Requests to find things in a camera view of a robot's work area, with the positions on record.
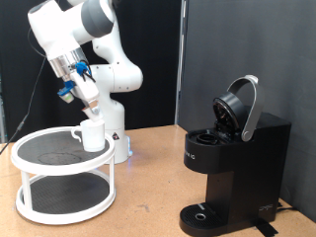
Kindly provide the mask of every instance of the rack leg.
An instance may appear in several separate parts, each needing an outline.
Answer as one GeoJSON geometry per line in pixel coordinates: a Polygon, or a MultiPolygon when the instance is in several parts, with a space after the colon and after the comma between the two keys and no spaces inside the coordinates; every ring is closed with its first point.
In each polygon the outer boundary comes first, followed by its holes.
{"type": "Polygon", "coordinates": [[[115,157],[110,161],[110,194],[115,191],[115,157]]]}
{"type": "Polygon", "coordinates": [[[31,187],[30,187],[30,174],[21,171],[22,177],[22,187],[23,187],[23,196],[24,196],[24,204],[27,209],[32,210],[32,195],[31,195],[31,187]]]}

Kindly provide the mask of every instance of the black backdrop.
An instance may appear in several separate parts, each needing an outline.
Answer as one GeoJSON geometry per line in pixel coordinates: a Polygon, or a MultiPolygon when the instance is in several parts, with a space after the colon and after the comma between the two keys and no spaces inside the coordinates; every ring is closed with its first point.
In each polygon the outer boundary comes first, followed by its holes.
{"type": "MultiPolygon", "coordinates": [[[[0,69],[8,136],[27,113],[42,57],[29,46],[28,11],[42,0],[0,1],[0,69]]],[[[63,10],[70,8],[60,0],[63,10]]],[[[174,122],[179,53],[181,0],[123,0],[117,8],[122,47],[142,70],[141,88],[112,94],[125,107],[125,128],[168,125],[174,122]]],[[[37,44],[34,35],[31,40],[37,44]]],[[[107,63],[98,57],[90,42],[82,45],[90,64],[107,63]]],[[[56,93],[63,87],[48,62],[35,93],[31,114],[15,140],[43,128],[75,125],[86,116],[76,99],[67,105],[56,93]]]]}

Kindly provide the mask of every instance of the black coffee machine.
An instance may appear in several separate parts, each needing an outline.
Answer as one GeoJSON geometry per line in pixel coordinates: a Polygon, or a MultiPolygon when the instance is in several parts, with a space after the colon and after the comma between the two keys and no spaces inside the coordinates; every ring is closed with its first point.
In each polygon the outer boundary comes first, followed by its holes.
{"type": "Polygon", "coordinates": [[[214,127],[186,135],[185,165],[208,174],[205,202],[181,211],[187,234],[218,236],[276,219],[290,122],[262,113],[264,102],[258,78],[239,78],[214,99],[214,127]],[[255,90],[251,108],[235,96],[246,83],[255,90]]]}

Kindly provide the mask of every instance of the tabletop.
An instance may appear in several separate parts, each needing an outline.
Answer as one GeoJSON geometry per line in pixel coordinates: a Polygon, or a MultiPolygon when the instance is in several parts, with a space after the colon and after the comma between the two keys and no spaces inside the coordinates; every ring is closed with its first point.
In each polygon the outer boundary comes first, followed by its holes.
{"type": "MultiPolygon", "coordinates": [[[[169,125],[126,134],[133,155],[115,166],[117,197],[112,206],[92,219],[59,226],[31,222],[17,212],[15,199],[22,182],[10,160],[10,144],[0,159],[0,236],[188,236],[179,227],[180,211],[204,202],[207,175],[184,165],[186,132],[169,125]]],[[[99,169],[109,174],[108,165],[99,169]]],[[[299,211],[282,211],[271,225],[278,237],[316,236],[315,223],[299,211]]],[[[263,237],[255,227],[222,236],[263,237]]]]}

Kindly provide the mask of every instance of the coffee cup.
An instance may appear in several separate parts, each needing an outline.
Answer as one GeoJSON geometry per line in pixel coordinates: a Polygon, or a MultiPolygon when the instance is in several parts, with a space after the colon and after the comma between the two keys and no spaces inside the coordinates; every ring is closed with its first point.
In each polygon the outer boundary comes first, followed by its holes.
{"type": "Polygon", "coordinates": [[[105,122],[100,119],[98,121],[92,121],[86,119],[80,122],[71,129],[71,135],[73,138],[78,139],[81,142],[81,138],[75,134],[75,131],[81,131],[83,148],[88,152],[98,152],[105,148],[105,122]]]}

